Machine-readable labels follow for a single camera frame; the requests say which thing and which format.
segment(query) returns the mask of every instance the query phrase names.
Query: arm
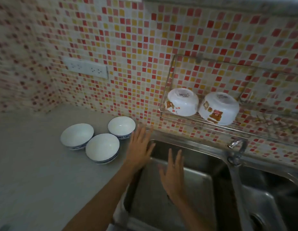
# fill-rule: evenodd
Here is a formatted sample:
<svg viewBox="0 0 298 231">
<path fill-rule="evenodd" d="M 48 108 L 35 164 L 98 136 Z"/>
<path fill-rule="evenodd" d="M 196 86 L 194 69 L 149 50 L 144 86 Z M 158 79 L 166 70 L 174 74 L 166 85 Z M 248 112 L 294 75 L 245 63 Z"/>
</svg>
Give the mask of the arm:
<svg viewBox="0 0 298 231">
<path fill-rule="evenodd" d="M 113 178 L 69 221 L 63 231 L 105 231 L 112 221 L 113 213 L 126 187 L 136 171 L 149 160 L 155 146 L 147 150 L 151 132 L 145 136 L 146 128 L 138 127 L 132 133 L 127 158 Z"/>
<path fill-rule="evenodd" d="M 178 151 L 176 161 L 172 159 L 171 149 L 168 152 L 168 166 L 166 174 L 159 167 L 162 185 L 180 212 L 180 215 L 189 231 L 211 231 L 206 220 L 198 214 L 189 204 L 184 191 L 184 171 L 181 150 Z"/>
</svg>

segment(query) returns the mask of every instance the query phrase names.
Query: right hand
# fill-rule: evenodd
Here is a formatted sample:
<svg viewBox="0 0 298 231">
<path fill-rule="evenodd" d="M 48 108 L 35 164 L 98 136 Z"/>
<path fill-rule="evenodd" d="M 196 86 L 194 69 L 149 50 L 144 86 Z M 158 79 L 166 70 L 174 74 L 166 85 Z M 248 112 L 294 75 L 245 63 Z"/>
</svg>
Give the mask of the right hand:
<svg viewBox="0 0 298 231">
<path fill-rule="evenodd" d="M 183 161 L 182 150 L 179 150 L 174 163 L 170 148 L 168 150 L 168 166 L 166 174 L 164 174 L 162 165 L 159 165 L 162 185 L 174 204 L 185 199 Z"/>
</svg>

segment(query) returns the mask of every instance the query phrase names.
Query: hand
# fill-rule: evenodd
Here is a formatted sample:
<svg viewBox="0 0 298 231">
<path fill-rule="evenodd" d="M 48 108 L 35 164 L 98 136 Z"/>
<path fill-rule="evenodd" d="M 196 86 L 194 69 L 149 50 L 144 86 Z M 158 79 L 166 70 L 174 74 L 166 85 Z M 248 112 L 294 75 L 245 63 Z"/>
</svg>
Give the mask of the hand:
<svg viewBox="0 0 298 231">
<path fill-rule="evenodd" d="M 125 164 L 132 167 L 135 172 L 145 166 L 150 160 L 151 152 L 155 146 L 155 143 L 152 143 L 147 150 L 152 131 L 153 128 L 146 133 L 146 127 L 139 125 L 136 132 L 132 132 Z"/>
<path fill-rule="evenodd" d="M 159 165 L 159 173 L 162 185 L 174 204 L 185 199 L 184 191 L 184 172 L 181 150 L 178 151 L 176 162 L 172 159 L 171 148 L 168 151 L 168 166 L 166 174 L 164 174 L 163 167 Z"/>
</svg>

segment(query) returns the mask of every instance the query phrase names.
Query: gray countertop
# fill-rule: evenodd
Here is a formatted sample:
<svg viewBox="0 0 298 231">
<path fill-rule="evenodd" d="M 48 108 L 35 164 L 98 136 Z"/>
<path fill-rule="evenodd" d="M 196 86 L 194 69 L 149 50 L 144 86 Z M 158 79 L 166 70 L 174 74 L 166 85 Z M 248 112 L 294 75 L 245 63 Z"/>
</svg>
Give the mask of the gray countertop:
<svg viewBox="0 0 298 231">
<path fill-rule="evenodd" d="M 0 227 L 61 230 L 118 171 L 128 140 L 120 141 L 113 162 L 97 165 L 84 149 L 64 147 L 60 135 L 76 123 L 91 124 L 95 135 L 108 133 L 112 118 L 61 105 L 44 116 L 0 123 Z"/>
</svg>

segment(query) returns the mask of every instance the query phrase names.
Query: wall socket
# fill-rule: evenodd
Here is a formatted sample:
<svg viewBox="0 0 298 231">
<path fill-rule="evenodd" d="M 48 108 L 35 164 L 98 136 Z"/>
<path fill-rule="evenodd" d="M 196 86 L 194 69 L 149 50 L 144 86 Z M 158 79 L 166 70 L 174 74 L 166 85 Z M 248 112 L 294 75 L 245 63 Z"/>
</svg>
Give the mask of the wall socket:
<svg viewBox="0 0 298 231">
<path fill-rule="evenodd" d="M 107 66 L 104 64 L 68 57 L 64 57 L 63 62 L 70 71 L 108 79 Z"/>
</svg>

